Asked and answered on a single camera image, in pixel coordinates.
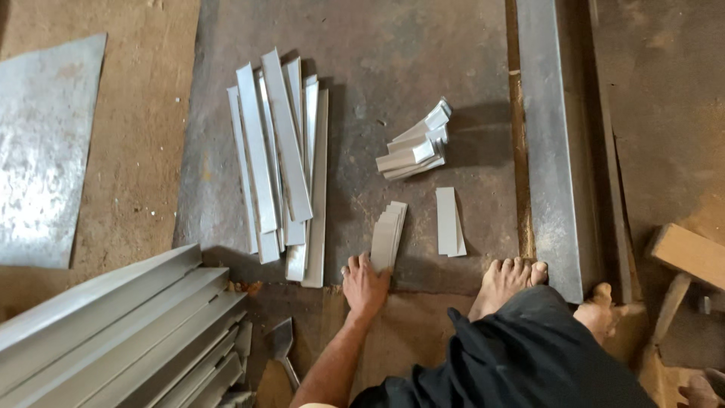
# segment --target wooden block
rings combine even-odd
[[[651,256],[725,290],[725,247],[675,224],[665,225],[654,240]]]

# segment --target man's hand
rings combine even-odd
[[[351,256],[347,264],[341,270],[342,291],[350,305],[347,319],[369,325],[388,298],[392,268],[384,269],[378,276],[367,252]]]

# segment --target person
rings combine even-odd
[[[342,268],[350,312],[302,381],[292,408],[346,407],[373,318],[386,302],[391,270],[378,276],[369,255]],[[626,306],[611,286],[594,289],[572,314],[545,285],[547,265],[493,261],[467,317],[448,309],[456,334],[446,361],[413,367],[360,393],[351,407],[655,407],[637,379],[601,347]]]

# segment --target black clothing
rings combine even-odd
[[[456,334],[444,364],[387,378],[352,407],[656,407],[551,287],[522,290],[476,322],[448,315]]]

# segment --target stack of metal strips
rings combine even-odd
[[[448,101],[442,97],[423,120],[388,143],[389,154],[376,158],[378,172],[388,180],[400,180],[443,166],[444,146],[448,143],[446,123],[451,113]]]
[[[0,407],[213,407],[251,323],[198,245],[75,286],[0,326]]]
[[[322,287],[327,193],[328,91],[277,50],[236,71],[228,91],[241,168],[250,253],[260,263],[287,249],[286,277]]]

